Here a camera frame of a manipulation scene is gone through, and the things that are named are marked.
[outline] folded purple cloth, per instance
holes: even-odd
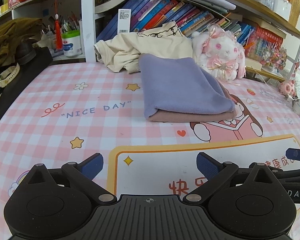
[[[190,114],[234,111],[218,81],[192,58],[169,59],[151,54],[139,58],[145,101],[145,118],[158,109]]]

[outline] black mechanical device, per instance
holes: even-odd
[[[300,160],[300,149],[286,155]],[[92,181],[103,167],[99,153],[61,169],[36,164],[4,208],[11,240],[290,239],[300,170],[264,163],[239,168],[204,152],[196,162],[208,181],[183,200],[178,195],[118,200]]]

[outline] yellow star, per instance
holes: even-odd
[[[128,156],[123,160],[128,166],[133,162],[133,160]]]
[[[74,138],[74,140],[70,141],[71,149],[81,148],[83,142],[84,140],[81,140],[79,137]]]
[[[132,91],[136,91],[139,88],[140,87],[138,87],[138,84],[128,84],[128,86],[126,87],[126,89],[129,89],[129,90],[132,90]]]
[[[267,120],[268,120],[269,122],[273,122],[273,121],[272,121],[272,118],[269,117],[269,116],[267,116]]]

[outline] metal screw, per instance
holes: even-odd
[[[99,200],[102,202],[112,201],[113,199],[114,199],[114,196],[112,196],[110,194],[102,194],[99,196]]]
[[[186,199],[191,202],[198,202],[201,200],[201,196],[198,194],[189,194],[186,196]]]

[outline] qr code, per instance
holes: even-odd
[[[129,18],[129,11],[120,11],[120,20],[125,20]]]

